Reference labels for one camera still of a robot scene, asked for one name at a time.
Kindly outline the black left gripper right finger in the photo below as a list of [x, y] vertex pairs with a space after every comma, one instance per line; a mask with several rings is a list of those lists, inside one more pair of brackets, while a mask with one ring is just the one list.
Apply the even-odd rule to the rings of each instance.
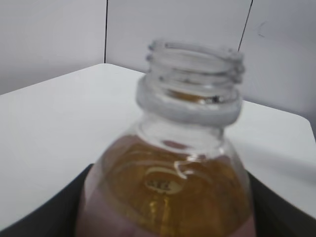
[[316, 237], [316, 220], [248, 173], [258, 237]]

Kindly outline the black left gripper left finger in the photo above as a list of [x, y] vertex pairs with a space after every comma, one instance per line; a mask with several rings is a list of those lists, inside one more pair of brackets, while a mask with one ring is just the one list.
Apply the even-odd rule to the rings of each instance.
[[88, 165], [70, 184], [41, 207], [0, 232], [2, 237], [74, 237], [79, 201]]

